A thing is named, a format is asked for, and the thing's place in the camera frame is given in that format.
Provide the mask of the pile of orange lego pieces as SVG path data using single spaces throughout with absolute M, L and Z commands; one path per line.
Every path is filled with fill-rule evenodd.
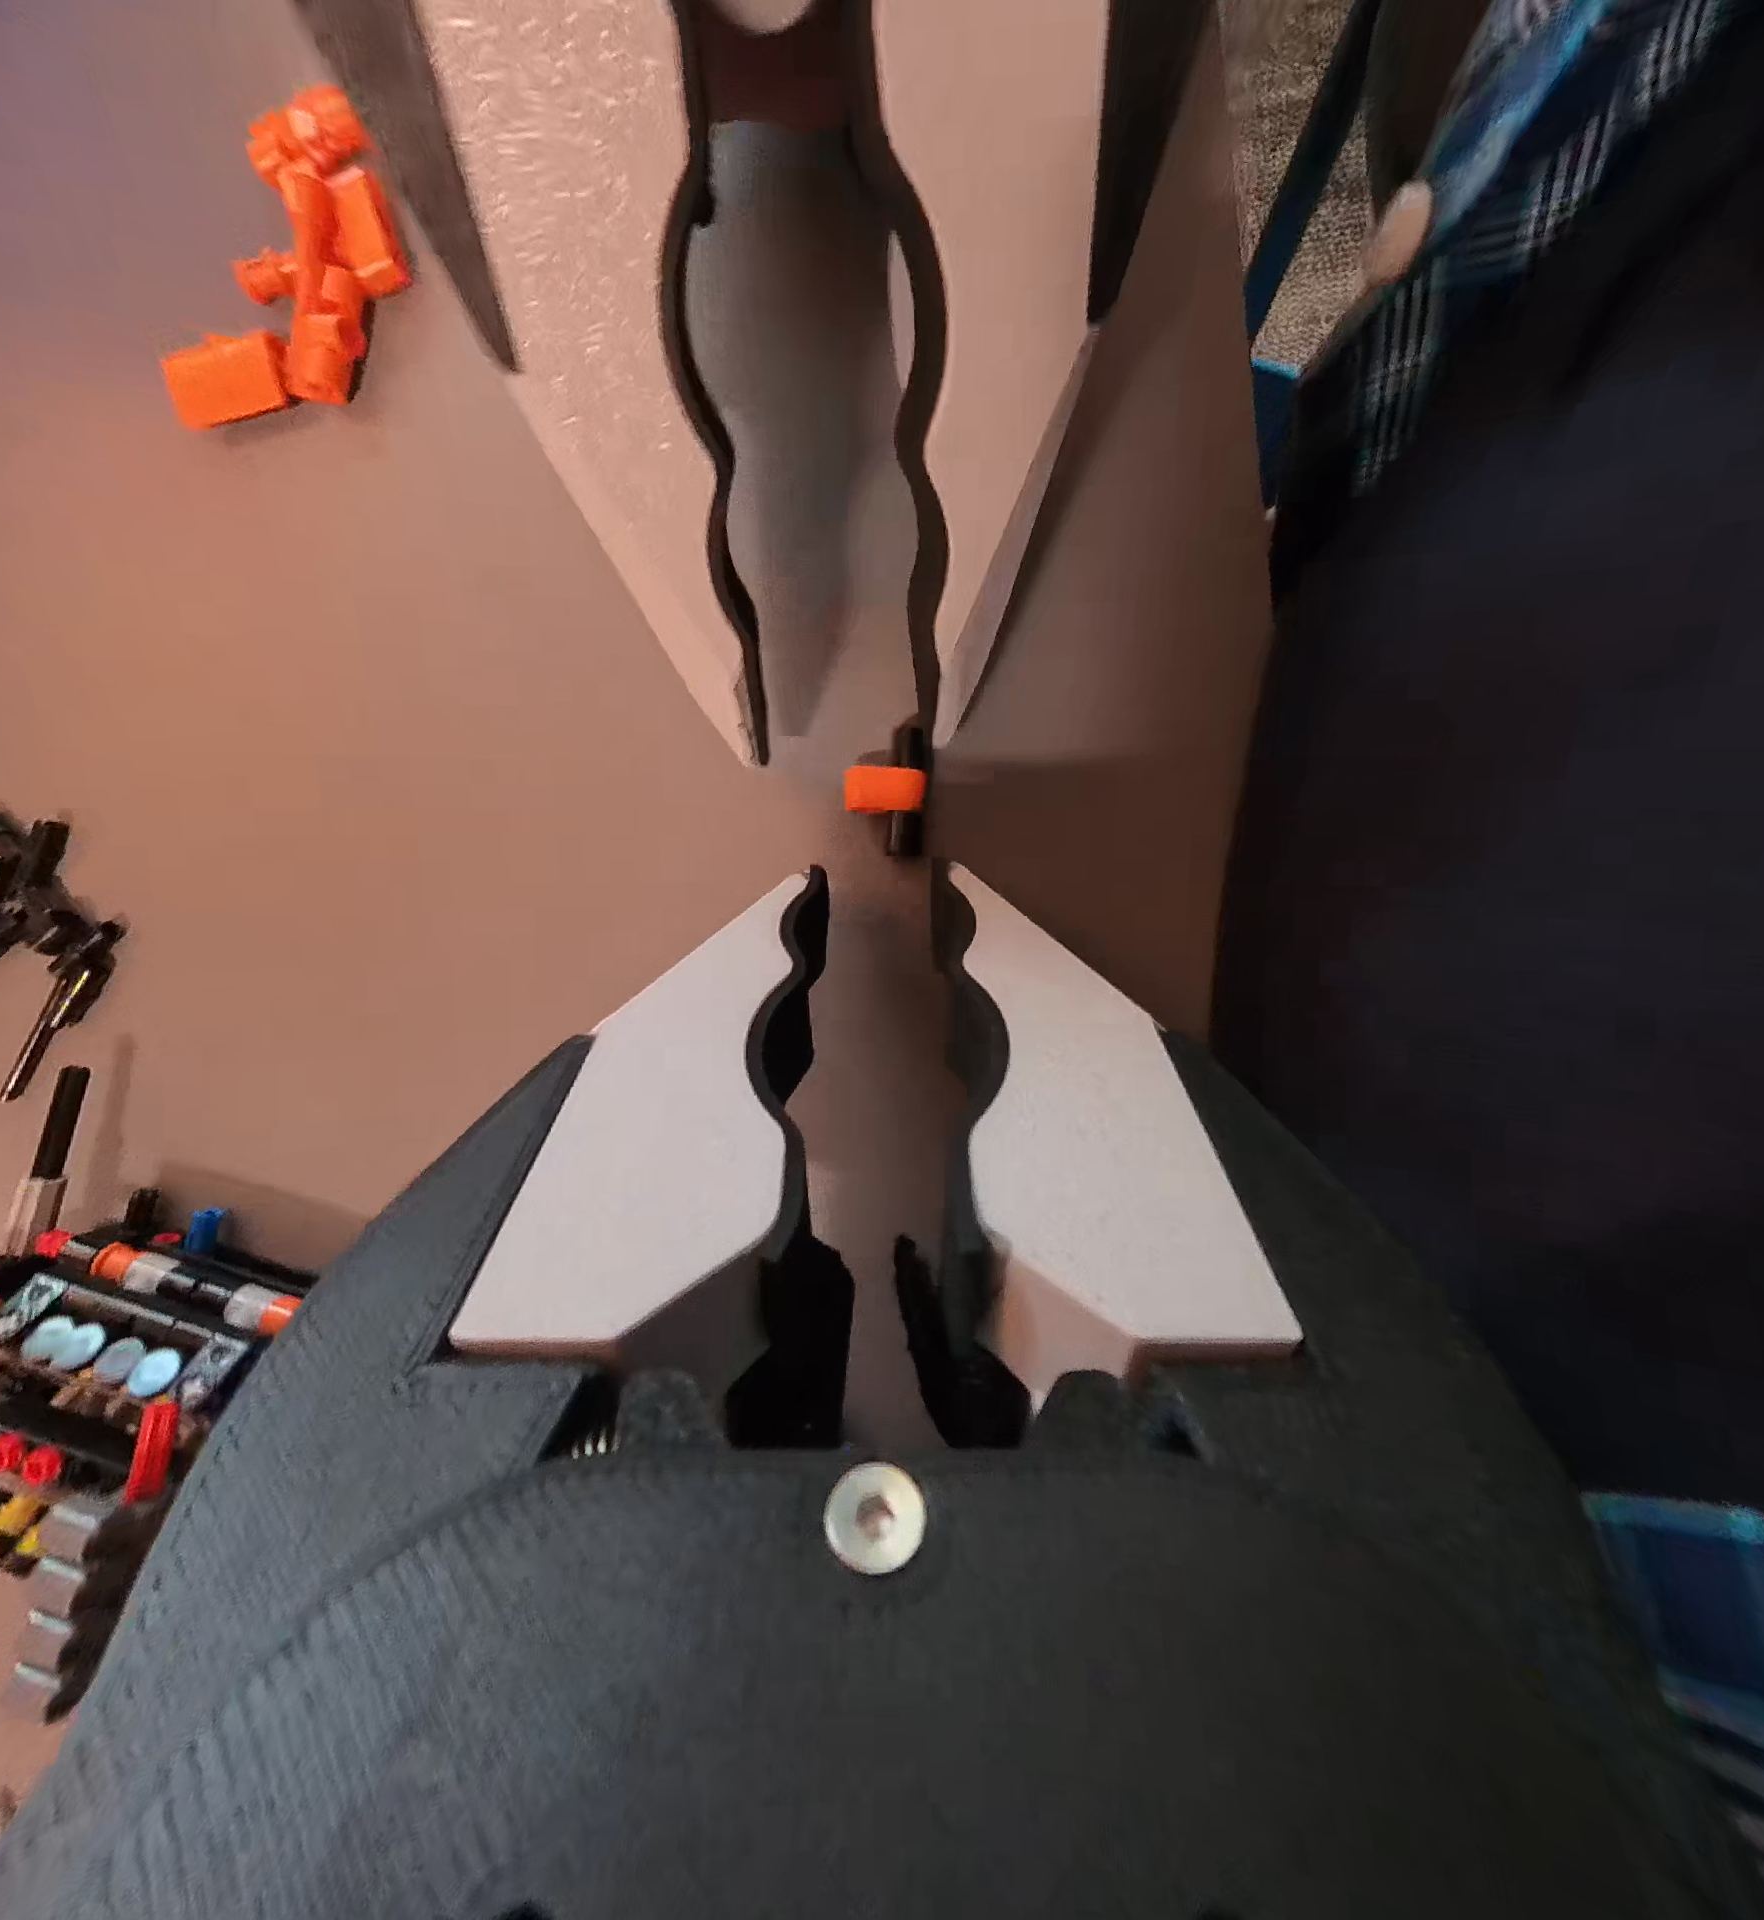
M 337 85 L 299 91 L 254 119 L 252 173 L 288 223 L 281 248 L 235 261 L 258 306 L 286 306 L 283 328 L 206 334 L 168 353 L 160 372 L 182 426 L 210 431 L 292 407 L 350 406 L 364 380 L 369 308 L 411 284 L 400 227 L 367 165 L 372 140 Z

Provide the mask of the multicoloured lego model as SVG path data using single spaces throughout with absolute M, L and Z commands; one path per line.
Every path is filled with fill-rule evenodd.
M 4 1701 L 68 1719 L 190 1470 L 319 1274 L 121 1218 L 0 1256 L 0 1573 L 25 1592 Z

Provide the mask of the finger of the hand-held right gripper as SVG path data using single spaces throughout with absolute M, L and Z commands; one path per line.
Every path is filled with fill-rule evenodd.
M 931 392 L 909 438 L 944 534 L 937 749 L 990 665 L 1093 353 L 1110 30 L 1105 3 L 871 8 L 880 129 L 920 218 L 891 318 Z
M 697 4 L 433 3 L 417 18 L 510 343 L 510 395 L 679 680 L 768 759 L 735 452 L 688 339 L 715 211 Z

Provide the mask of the dark trousers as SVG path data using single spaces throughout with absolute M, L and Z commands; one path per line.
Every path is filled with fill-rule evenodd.
M 1597 213 L 1282 606 L 1216 1038 L 1578 1483 L 1764 1510 L 1764 104 Z

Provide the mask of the black grey lego rod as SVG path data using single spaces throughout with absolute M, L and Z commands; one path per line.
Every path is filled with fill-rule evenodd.
M 79 1132 L 79 1116 L 91 1085 L 91 1068 L 61 1068 L 50 1105 L 36 1140 L 30 1172 L 11 1202 L 0 1252 L 25 1258 L 32 1245 L 57 1224 L 68 1187 L 68 1157 Z

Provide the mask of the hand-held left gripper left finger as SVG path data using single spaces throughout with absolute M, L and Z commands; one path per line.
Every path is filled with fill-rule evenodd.
M 854 1279 L 814 1234 L 790 1110 L 829 928 L 811 866 L 588 1036 L 453 1313 L 457 1353 L 846 1395 Z

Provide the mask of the small orange lego piece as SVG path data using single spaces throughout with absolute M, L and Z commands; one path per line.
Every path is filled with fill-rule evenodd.
M 891 735 L 885 756 L 865 759 L 848 768 L 846 813 L 877 822 L 890 858 L 921 858 L 929 780 L 928 733 L 918 722 L 906 722 Z

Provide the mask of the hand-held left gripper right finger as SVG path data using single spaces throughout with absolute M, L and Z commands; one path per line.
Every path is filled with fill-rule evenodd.
M 931 938 L 965 1090 L 939 1245 L 896 1292 L 929 1414 L 1038 1414 L 1060 1379 L 1266 1363 L 1304 1331 L 1184 1074 L 1206 1055 L 958 862 Z

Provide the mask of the blue plaid shirt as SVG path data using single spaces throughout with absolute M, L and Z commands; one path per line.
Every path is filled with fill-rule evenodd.
M 1763 104 L 1764 4 L 1493 6 L 1418 172 L 1383 211 L 1381 238 L 1404 261 L 1302 377 L 1272 545 L 1279 625 L 1302 570 L 1414 452 L 1449 370 L 1595 226 L 1637 159 L 1671 125 L 1743 127 Z M 1253 764 L 1277 659 L 1279 632 Z M 1693 1756 L 1764 1878 L 1764 1510 L 1574 1483 Z

